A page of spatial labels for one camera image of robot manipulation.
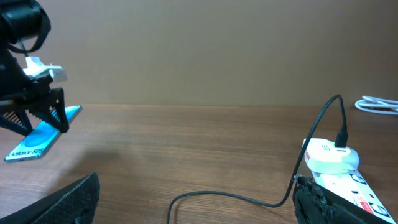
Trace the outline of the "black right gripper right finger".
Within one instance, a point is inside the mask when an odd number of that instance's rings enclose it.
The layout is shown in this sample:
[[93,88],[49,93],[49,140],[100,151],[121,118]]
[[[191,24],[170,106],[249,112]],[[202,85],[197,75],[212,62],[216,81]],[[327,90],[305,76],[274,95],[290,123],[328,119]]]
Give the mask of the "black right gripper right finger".
[[299,223],[390,224],[317,184],[313,177],[295,176],[292,194]]

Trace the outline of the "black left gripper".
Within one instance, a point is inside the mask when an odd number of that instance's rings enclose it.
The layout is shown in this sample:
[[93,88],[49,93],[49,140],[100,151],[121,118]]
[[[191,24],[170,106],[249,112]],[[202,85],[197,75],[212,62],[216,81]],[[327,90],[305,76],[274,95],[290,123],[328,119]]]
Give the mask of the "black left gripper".
[[[50,75],[29,78],[7,48],[1,48],[1,103],[28,108],[29,113],[65,133],[69,123],[64,90],[49,87]],[[1,127],[28,136],[33,127],[24,109],[1,105]]]

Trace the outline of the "blue screen smartphone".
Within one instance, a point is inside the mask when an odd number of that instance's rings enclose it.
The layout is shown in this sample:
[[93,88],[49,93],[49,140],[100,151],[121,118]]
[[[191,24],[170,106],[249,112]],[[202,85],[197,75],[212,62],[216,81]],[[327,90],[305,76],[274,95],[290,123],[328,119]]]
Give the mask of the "blue screen smartphone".
[[27,161],[44,157],[62,133],[41,121],[33,131],[4,158],[5,162]]

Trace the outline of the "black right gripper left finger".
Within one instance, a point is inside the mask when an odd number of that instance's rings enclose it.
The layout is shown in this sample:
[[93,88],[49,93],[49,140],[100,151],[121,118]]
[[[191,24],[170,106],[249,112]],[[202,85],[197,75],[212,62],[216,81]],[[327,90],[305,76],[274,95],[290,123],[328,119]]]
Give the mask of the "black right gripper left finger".
[[92,224],[100,199],[96,172],[1,218],[1,224]]

